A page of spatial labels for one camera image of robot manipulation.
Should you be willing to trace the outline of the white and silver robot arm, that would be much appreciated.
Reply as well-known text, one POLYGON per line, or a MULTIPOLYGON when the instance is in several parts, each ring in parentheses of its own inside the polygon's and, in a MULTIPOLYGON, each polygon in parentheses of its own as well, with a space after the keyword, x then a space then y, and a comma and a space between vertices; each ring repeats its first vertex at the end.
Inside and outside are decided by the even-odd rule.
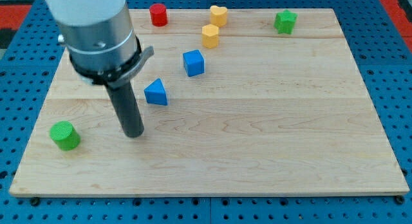
POLYGON ((154 54, 141 49, 127 0, 45 0, 75 71, 92 84, 119 88, 154 54))

